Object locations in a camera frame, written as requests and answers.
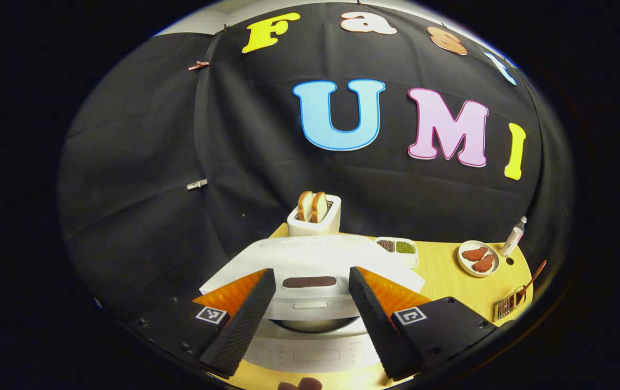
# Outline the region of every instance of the divided container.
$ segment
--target divided container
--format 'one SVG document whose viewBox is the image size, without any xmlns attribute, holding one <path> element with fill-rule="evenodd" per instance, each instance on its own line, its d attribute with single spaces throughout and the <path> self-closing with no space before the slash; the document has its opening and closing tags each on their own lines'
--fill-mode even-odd
<svg viewBox="0 0 620 390">
<path fill-rule="evenodd" d="M 418 247 L 406 238 L 377 237 L 375 242 L 409 268 L 418 265 Z"/>
<path fill-rule="evenodd" d="M 339 234 L 339 225 L 341 224 L 341 198 L 327 194 L 327 207 L 329 207 L 327 215 L 325 215 L 322 222 L 315 224 L 314 222 L 300 220 L 298 207 L 296 206 L 286 219 L 286 223 L 288 223 L 288 235 L 290 235 L 290 237 L 299 237 Z"/>
</svg>

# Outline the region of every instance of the meat slice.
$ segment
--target meat slice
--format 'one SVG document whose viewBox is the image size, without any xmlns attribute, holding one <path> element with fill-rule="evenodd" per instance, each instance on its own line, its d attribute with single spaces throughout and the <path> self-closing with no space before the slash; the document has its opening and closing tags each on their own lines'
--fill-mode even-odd
<svg viewBox="0 0 620 390">
<path fill-rule="evenodd" d="M 487 255 L 486 257 L 483 257 L 481 261 L 474 264 L 471 268 L 473 268 L 473 271 L 476 272 L 487 272 L 488 269 L 493 266 L 493 259 L 495 259 L 495 256 Z"/>
<path fill-rule="evenodd" d="M 481 246 L 478 249 L 474 249 L 474 250 L 464 250 L 464 252 L 461 252 L 461 256 L 464 259 L 467 260 L 471 260 L 472 262 L 477 262 L 480 259 L 483 259 L 483 255 L 485 255 L 485 252 L 488 251 L 488 248 L 486 248 L 485 246 Z"/>
</svg>

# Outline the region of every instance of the sauce bottle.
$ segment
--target sauce bottle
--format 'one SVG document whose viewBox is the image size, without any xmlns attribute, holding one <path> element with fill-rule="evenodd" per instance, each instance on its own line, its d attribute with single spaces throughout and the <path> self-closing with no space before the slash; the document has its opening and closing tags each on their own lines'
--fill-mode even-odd
<svg viewBox="0 0 620 390">
<path fill-rule="evenodd" d="M 500 250 L 500 254 L 503 257 L 507 257 L 512 253 L 512 250 L 517 246 L 519 240 L 522 239 L 524 235 L 524 224 L 526 224 L 526 217 L 522 217 L 520 223 L 516 224 L 510 233 L 510 236 L 507 238 L 505 245 L 502 246 L 502 250 Z"/>
</svg>

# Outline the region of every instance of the black backdrop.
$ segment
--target black backdrop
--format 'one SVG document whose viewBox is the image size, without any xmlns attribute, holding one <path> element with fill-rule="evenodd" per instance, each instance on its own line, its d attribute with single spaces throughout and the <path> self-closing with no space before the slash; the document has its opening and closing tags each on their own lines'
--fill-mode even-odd
<svg viewBox="0 0 620 390">
<path fill-rule="evenodd" d="M 343 30 L 340 15 L 351 11 L 381 15 L 399 32 Z M 277 44 L 241 52 L 247 25 L 287 12 L 301 17 Z M 511 67 L 518 85 L 510 84 L 466 37 L 466 56 L 434 45 L 431 25 L 446 30 L 387 8 L 315 3 L 258 15 L 214 37 L 157 36 L 127 55 L 77 114 L 58 183 L 69 254 L 104 306 L 133 319 L 170 294 L 195 296 L 226 261 L 284 222 L 306 189 L 342 198 L 344 232 L 502 242 L 528 215 L 522 248 L 532 269 L 564 250 L 575 177 L 552 106 Z M 211 66 L 187 71 L 196 60 Z M 350 152 L 313 146 L 293 87 L 336 82 L 332 123 L 349 130 L 358 122 L 346 88 L 352 79 L 386 84 L 379 136 Z M 407 96 L 413 87 L 438 91 L 454 117 L 467 100 L 488 108 L 485 167 L 407 154 L 417 129 Z M 520 180 L 503 175 L 510 122 L 526 131 Z M 206 187 L 185 190 L 201 178 Z"/>
<path fill-rule="evenodd" d="M 567 104 L 565 119 L 579 118 L 570 133 L 584 161 L 577 212 L 590 211 L 572 230 L 569 258 L 584 266 L 562 301 L 453 388 L 620 388 L 620 266 L 611 266 L 620 259 L 620 244 L 611 244 L 620 243 L 620 7 L 430 5 L 524 65 L 553 101 Z M 190 11 L 188 3 L 0 2 L 0 388 L 201 388 L 97 310 L 70 265 L 53 190 L 84 97 L 107 69 Z M 545 296 L 560 296 L 556 287 Z"/>
</svg>

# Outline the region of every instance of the bread slice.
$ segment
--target bread slice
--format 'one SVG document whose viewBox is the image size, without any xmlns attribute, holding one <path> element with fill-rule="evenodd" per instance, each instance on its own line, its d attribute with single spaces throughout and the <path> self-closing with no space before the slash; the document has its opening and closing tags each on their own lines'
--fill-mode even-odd
<svg viewBox="0 0 620 390">
<path fill-rule="evenodd" d="M 312 216 L 312 191 L 305 191 L 298 199 L 298 217 L 309 222 Z"/>
<path fill-rule="evenodd" d="M 324 220 L 324 217 L 329 211 L 329 205 L 327 204 L 327 194 L 324 192 L 317 192 L 315 198 L 312 200 L 312 222 L 319 224 Z"/>
</svg>

